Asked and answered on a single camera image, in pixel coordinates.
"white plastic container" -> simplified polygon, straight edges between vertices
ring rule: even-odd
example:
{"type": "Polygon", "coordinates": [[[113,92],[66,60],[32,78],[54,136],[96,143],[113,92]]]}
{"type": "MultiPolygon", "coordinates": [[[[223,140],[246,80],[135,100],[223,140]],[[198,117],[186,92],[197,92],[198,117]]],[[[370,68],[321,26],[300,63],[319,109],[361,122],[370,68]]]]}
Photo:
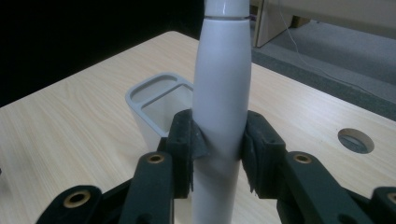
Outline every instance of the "white plastic container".
{"type": "Polygon", "coordinates": [[[174,115],[192,106],[192,84],[174,73],[160,73],[129,89],[125,100],[149,151],[167,137],[174,115]]]}

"light wood tabletop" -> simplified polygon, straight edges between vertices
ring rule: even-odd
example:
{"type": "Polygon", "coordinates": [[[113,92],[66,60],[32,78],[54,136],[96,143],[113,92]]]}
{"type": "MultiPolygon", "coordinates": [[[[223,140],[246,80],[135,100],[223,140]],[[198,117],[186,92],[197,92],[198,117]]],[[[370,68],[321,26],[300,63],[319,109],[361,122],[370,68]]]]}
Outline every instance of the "light wood tabletop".
{"type": "MultiPolygon", "coordinates": [[[[147,151],[124,95],[164,71],[193,82],[198,41],[170,32],[0,108],[0,222],[34,223],[62,191],[106,192],[134,175],[147,151]]],[[[256,64],[249,109],[263,114],[288,151],[316,156],[345,188],[370,197],[396,186],[396,122],[256,64]],[[337,134],[367,134],[374,150],[346,149],[337,134]]],[[[176,223],[191,223],[191,199],[176,200],[176,223]]],[[[280,223],[275,201],[249,192],[241,169],[233,223],[280,223]]]]}

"white tube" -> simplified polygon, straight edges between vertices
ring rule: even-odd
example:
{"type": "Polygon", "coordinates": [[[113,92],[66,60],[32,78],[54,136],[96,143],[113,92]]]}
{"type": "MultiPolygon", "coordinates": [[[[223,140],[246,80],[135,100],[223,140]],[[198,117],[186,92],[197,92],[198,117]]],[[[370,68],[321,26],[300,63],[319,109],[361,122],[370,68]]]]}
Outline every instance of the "white tube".
{"type": "Polygon", "coordinates": [[[231,222],[250,71],[249,20],[205,19],[195,65],[192,116],[211,155],[194,162],[194,224],[231,222]]]}
{"type": "Polygon", "coordinates": [[[245,18],[249,14],[249,0],[206,0],[207,17],[245,18]]]}

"floor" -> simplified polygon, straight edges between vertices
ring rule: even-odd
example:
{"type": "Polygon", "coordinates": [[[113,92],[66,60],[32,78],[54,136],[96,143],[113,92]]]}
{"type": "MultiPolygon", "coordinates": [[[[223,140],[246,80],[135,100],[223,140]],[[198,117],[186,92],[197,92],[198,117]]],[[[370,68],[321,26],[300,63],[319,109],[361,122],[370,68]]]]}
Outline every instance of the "floor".
{"type": "Polygon", "coordinates": [[[253,48],[252,61],[396,120],[396,40],[320,21],[290,28],[290,35],[253,48]]]}

